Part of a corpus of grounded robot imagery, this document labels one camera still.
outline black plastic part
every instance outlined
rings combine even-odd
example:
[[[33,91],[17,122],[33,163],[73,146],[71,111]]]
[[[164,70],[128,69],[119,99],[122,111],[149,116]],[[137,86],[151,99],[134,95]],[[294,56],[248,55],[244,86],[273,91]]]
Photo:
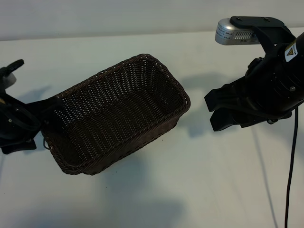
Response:
[[[24,64],[23,59],[19,59],[6,67],[0,68],[0,94],[5,93],[5,88],[3,84],[3,77],[9,76],[13,71],[17,70]]]
[[[253,30],[266,55],[254,59],[244,77],[205,96],[209,111],[214,111],[210,119],[213,130],[289,118],[291,111],[304,103],[304,34],[296,40],[297,55],[287,62],[285,50],[295,37],[283,22],[262,17],[232,17],[230,22]]]
[[[14,116],[14,119],[10,119],[3,112],[0,112],[0,147],[2,152],[9,154],[21,150],[36,149],[33,139],[40,128],[48,122],[52,111],[61,106],[61,99],[51,97],[47,100],[24,104],[7,94],[0,96],[8,106],[5,108],[6,112],[10,112],[10,115]]]

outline white table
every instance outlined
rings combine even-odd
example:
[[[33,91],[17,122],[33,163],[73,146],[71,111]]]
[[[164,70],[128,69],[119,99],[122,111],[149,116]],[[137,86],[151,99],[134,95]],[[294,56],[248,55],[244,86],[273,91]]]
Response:
[[[298,36],[304,28],[292,29]],[[204,96],[244,75],[260,46],[221,46],[215,32],[0,42],[0,64],[22,58],[7,92],[55,95],[121,60],[149,53],[191,98],[178,125],[95,176],[64,174],[51,153],[0,155],[0,228],[256,228],[284,226],[294,117],[213,132]],[[304,224],[300,118],[289,227]]]

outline wicker basket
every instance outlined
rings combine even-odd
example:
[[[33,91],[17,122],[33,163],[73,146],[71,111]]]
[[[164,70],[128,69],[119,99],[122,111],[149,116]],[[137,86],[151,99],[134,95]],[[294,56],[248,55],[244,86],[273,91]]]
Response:
[[[171,130],[190,99],[167,67],[141,54],[60,93],[42,134],[63,172],[94,175]]]

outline black bracket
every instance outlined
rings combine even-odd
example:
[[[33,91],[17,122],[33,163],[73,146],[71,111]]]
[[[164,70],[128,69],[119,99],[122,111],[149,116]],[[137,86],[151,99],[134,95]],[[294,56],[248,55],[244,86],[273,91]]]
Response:
[[[265,17],[231,17],[230,23],[239,29],[253,30],[266,55],[270,54],[275,44],[291,43],[295,36],[283,22]]]
[[[289,118],[292,113],[288,111],[281,115],[271,115],[253,108],[248,94],[244,90],[245,76],[219,89],[212,89],[205,101],[212,117],[210,122],[215,132],[222,131],[232,125],[249,127],[267,121],[275,123],[279,119]]]
[[[10,74],[23,64],[20,59],[0,68],[0,147],[4,154],[36,149],[34,137],[62,103],[61,99],[54,96],[25,104],[6,94],[5,89],[12,85]]]

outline bolt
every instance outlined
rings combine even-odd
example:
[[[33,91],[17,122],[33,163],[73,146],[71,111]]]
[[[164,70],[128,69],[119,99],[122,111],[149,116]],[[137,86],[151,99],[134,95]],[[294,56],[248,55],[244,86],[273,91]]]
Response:
[[[277,120],[267,120],[267,123],[269,124],[274,124],[275,122],[277,122]]]

